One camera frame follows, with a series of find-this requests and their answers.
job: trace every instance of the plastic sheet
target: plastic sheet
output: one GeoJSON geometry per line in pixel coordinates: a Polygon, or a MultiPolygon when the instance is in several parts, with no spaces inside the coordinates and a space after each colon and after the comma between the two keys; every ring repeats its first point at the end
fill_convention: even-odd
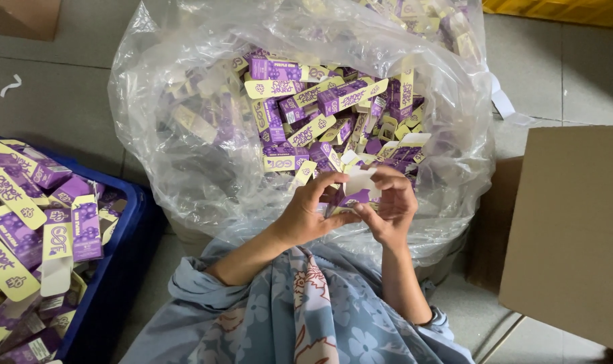
{"type": "MultiPolygon", "coordinates": [[[[414,31],[373,11],[380,8],[375,3],[363,4],[178,1],[149,13],[141,3],[108,91],[117,136],[142,163],[156,202],[185,227],[234,244],[283,211],[292,177],[263,172],[258,131],[236,71],[239,57],[257,47],[381,78],[414,68],[414,91],[426,97],[424,130],[432,138],[418,170],[419,210],[408,241],[416,264],[441,259],[467,228],[494,169],[483,20],[470,6],[472,23],[447,0],[408,0],[422,24],[414,31]],[[187,120],[184,110],[210,122],[187,120]]],[[[381,246],[364,224],[322,241],[380,260],[381,246]]]]}

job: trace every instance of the blue bin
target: blue bin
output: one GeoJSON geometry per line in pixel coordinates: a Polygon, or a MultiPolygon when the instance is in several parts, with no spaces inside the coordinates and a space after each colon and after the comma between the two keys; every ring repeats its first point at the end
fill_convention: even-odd
{"type": "Polygon", "coordinates": [[[111,240],[104,245],[105,257],[98,262],[55,357],[64,364],[109,363],[167,219],[148,188],[88,169],[47,149],[38,149],[73,173],[126,194],[126,207],[111,240]]]}

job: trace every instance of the concrete floor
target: concrete floor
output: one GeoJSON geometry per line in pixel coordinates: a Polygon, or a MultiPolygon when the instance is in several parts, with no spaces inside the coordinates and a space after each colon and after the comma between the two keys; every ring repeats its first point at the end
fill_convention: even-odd
{"type": "MultiPolygon", "coordinates": [[[[52,43],[0,36],[0,135],[21,137],[71,155],[124,179],[147,183],[142,168],[116,138],[107,98],[111,62],[138,0],[63,0],[52,43]]],[[[485,16],[489,67],[519,112],[536,126],[613,124],[613,30],[507,16],[485,16]]],[[[527,129],[496,118],[497,156],[524,152],[527,129]]],[[[167,300],[167,280],[182,248],[165,235],[129,317],[116,360],[167,300]]],[[[513,323],[511,315],[484,345],[508,310],[497,297],[454,273],[432,303],[449,314],[456,341],[479,358],[513,323]]],[[[591,363],[602,347],[528,319],[490,363],[591,363]]]]}

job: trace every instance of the yellow crate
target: yellow crate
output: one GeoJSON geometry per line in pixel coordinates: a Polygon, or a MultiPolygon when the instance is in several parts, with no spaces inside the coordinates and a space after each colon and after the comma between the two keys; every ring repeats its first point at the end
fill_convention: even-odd
{"type": "Polygon", "coordinates": [[[487,13],[613,28],[613,0],[483,0],[487,13]]]}

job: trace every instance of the blue floral garment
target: blue floral garment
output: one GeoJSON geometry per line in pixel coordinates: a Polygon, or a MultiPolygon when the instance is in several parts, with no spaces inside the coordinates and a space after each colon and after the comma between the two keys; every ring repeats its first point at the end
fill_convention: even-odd
{"type": "Polygon", "coordinates": [[[452,342],[448,319],[417,327],[381,298],[377,270],[327,245],[293,247],[246,286],[203,272],[232,245],[214,240],[184,258],[173,300],[138,335],[131,363],[472,363],[452,342]]]}

